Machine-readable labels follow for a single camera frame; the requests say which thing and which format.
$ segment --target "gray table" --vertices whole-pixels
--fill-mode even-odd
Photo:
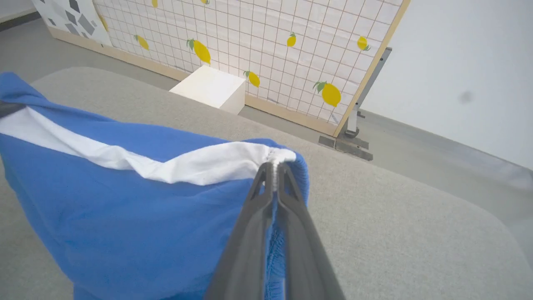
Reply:
[[[309,164],[309,211],[347,299],[533,299],[533,274],[494,216],[363,160],[93,68],[33,86],[50,101],[123,122],[159,124],[228,140],[271,138]],[[355,178],[342,185],[346,178]],[[71,283],[0,180],[2,299],[69,299]]]

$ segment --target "patterned panel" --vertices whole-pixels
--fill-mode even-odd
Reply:
[[[247,92],[338,124],[400,0],[95,0],[117,48],[191,73],[247,77]]]
[[[32,0],[45,23],[53,28],[69,31],[113,46],[106,25],[98,16],[91,0]]]

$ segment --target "grid board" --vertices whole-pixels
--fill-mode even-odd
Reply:
[[[114,47],[192,73],[207,64],[201,44],[211,67],[248,77],[248,94],[338,125],[402,0],[94,3]],[[317,82],[328,84],[318,91]]]

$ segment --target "white fabric edge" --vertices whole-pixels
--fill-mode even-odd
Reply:
[[[26,107],[0,119],[0,133],[34,145],[85,158],[101,167],[134,170],[145,179],[165,183],[209,185],[254,178],[259,166],[296,160],[296,153],[242,141],[199,148],[166,162],[107,145],[74,133]]]

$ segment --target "fabric fold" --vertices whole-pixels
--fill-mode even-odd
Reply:
[[[0,119],[6,179],[75,299],[201,299],[264,162],[287,162],[308,198],[305,161],[272,140],[117,122],[12,73],[0,98],[27,106]],[[283,299],[284,242],[271,231],[265,298]]]

